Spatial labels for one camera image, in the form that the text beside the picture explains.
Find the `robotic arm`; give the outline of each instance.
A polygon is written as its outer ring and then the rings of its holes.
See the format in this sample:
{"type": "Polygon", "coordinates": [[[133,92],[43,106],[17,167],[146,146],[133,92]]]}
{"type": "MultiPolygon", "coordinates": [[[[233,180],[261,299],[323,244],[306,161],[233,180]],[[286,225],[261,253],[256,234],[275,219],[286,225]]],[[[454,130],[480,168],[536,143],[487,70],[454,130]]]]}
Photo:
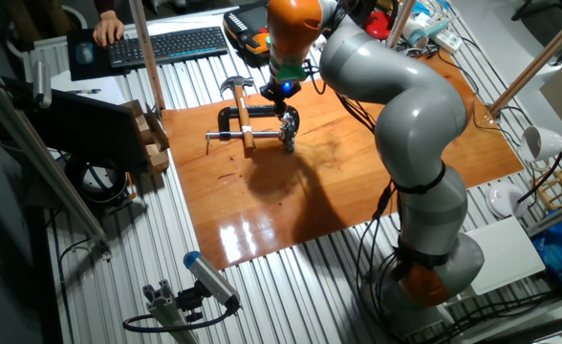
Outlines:
{"type": "Polygon", "coordinates": [[[467,211],[465,185],[442,162],[445,147],[467,125],[466,109],[442,76],[386,48],[337,11],[330,0],[270,0],[271,80],[262,93],[283,111],[284,99],[306,78],[299,70],[311,44],[334,28],[319,63],[324,81],[348,98],[385,104],[376,145],[399,192],[402,232],[395,279],[382,286],[382,305],[389,312],[423,311],[467,288],[484,262],[477,243],[458,234],[467,211]]]}

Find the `hand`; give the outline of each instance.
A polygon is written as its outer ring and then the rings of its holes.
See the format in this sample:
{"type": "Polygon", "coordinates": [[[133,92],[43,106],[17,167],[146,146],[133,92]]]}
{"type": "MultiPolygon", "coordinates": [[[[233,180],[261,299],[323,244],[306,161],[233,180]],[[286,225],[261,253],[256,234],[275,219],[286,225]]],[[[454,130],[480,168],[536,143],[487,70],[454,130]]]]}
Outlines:
{"type": "Polygon", "coordinates": [[[100,22],[94,29],[93,38],[102,49],[107,43],[113,44],[124,35],[124,25],[119,21],[115,11],[107,11],[100,15],[100,22]]]}

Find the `computer monitor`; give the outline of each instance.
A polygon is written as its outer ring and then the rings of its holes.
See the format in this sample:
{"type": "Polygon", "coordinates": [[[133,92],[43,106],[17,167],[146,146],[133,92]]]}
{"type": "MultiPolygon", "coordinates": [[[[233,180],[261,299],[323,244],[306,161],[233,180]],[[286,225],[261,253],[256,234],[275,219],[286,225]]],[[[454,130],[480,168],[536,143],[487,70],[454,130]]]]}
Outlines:
{"type": "MultiPolygon", "coordinates": [[[[32,84],[3,77],[13,92],[32,97],[32,84]]],[[[148,172],[148,156],[131,110],[124,106],[52,90],[48,109],[25,109],[50,148],[120,171],[148,172]]]]}

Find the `blue light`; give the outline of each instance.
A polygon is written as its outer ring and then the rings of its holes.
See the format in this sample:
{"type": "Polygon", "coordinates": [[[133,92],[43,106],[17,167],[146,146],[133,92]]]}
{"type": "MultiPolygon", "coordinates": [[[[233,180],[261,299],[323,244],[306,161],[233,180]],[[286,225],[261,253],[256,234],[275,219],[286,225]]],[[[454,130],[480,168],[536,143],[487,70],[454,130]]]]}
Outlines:
{"type": "Polygon", "coordinates": [[[283,86],[281,86],[281,89],[283,90],[284,94],[288,94],[292,91],[292,84],[289,81],[286,81],[283,83],[283,86]]]}

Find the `desk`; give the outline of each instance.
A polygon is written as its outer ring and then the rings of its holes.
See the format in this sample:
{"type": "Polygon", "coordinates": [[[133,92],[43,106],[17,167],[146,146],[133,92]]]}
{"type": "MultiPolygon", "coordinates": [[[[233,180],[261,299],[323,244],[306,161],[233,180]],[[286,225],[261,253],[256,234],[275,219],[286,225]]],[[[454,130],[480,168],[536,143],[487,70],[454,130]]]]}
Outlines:
{"type": "MultiPolygon", "coordinates": [[[[211,22],[221,25],[218,11],[155,21],[150,30],[183,30],[198,25],[207,26],[211,22]]],[[[461,16],[451,26],[462,36],[471,37],[461,16]]],[[[127,26],[126,36],[135,36],[134,27],[127,26]]],[[[311,51],[311,57],[318,61],[318,52],[311,51]]],[[[500,95],[504,82],[496,77],[478,51],[464,45],[454,57],[475,78],[484,102],[492,102],[500,95]]],[[[56,38],[37,42],[35,50],[25,55],[24,65],[28,77],[37,60],[48,63],[53,75],[68,70],[66,41],[56,38]]],[[[169,109],[184,109],[231,99],[230,94],[219,94],[219,86],[229,75],[251,76],[258,87],[268,78],[268,69],[250,68],[235,53],[163,65],[158,67],[158,71],[169,109]]],[[[153,104],[145,70],[119,76],[117,81],[126,99],[153,104]]],[[[253,94],[255,90],[248,88],[248,92],[253,94]]],[[[511,112],[506,114],[502,117],[501,126],[509,130],[513,139],[519,140],[522,129],[530,125],[530,120],[513,116],[511,112]]],[[[58,310],[66,343],[71,342],[67,312],[76,343],[172,343],[171,337],[165,334],[127,333],[121,327],[121,320],[146,313],[145,299],[141,294],[141,287],[146,284],[157,285],[159,280],[165,278],[174,291],[192,286],[193,277],[182,261],[186,252],[199,249],[199,246],[185,204],[183,186],[176,172],[175,166],[171,165],[159,178],[136,181],[139,196],[135,204],[103,220],[103,227],[110,234],[113,254],[109,263],[96,256],[90,260],[88,252],[83,249],[67,254],[62,267],[68,281],[68,310],[64,309],[59,288],[58,266],[52,260],[58,286],[58,310]]],[[[515,183],[526,192],[529,189],[527,172],[500,180],[515,183]]],[[[462,231],[496,221],[486,209],[484,195],[487,188],[488,185],[484,184],[468,189],[468,216],[462,231]]],[[[543,208],[537,204],[524,217],[522,225],[531,225],[542,215],[543,208]]],[[[392,219],[398,222],[395,214],[392,219]]],[[[70,220],[68,216],[60,216],[56,221],[57,249],[60,251],[84,238],[83,230],[71,224],[70,220]]],[[[224,269],[224,276],[241,294],[243,309],[238,317],[232,316],[222,324],[196,331],[201,342],[380,342],[383,334],[370,317],[357,308],[357,301],[353,297],[357,242],[363,230],[363,226],[351,227],[224,269]]],[[[51,230],[47,234],[54,257],[54,236],[51,230]]],[[[391,252],[391,245],[395,244],[397,236],[390,218],[385,218],[376,239],[377,261],[381,254],[391,252]]],[[[372,242],[372,235],[367,235],[366,246],[370,247],[372,242]]],[[[478,302],[486,305],[500,298],[513,300],[544,290],[542,286],[526,279],[502,288],[492,299],[483,298],[478,302]]],[[[452,313],[455,307],[449,308],[452,313]]],[[[470,312],[475,305],[469,300],[457,305],[459,312],[465,312],[464,308],[470,312]]],[[[207,300],[203,312],[206,319],[212,319],[221,314],[221,309],[214,301],[207,300]]]]}
{"type": "MultiPolygon", "coordinates": [[[[467,117],[488,118],[459,70],[437,56],[425,62],[461,90],[467,117]]],[[[318,83],[321,90],[322,80],[318,83]]],[[[270,101],[257,95],[246,103],[270,101]]],[[[240,140],[213,140],[205,149],[205,133],[218,130],[217,113],[234,106],[233,100],[163,113],[201,252],[217,269],[368,221],[389,182],[372,134],[332,90],[320,96],[306,81],[288,104],[301,114],[295,152],[287,154],[276,139],[258,140],[251,159],[244,157],[240,140]]],[[[363,106],[375,118],[383,108],[363,106]]],[[[274,130],[279,120],[255,118],[251,125],[274,130]]],[[[238,120],[231,126],[239,130],[238,120]]],[[[479,130],[472,121],[444,150],[443,160],[466,187],[523,169],[500,132],[479,130]]],[[[387,211],[396,211],[395,203],[390,205],[387,211]]]]}

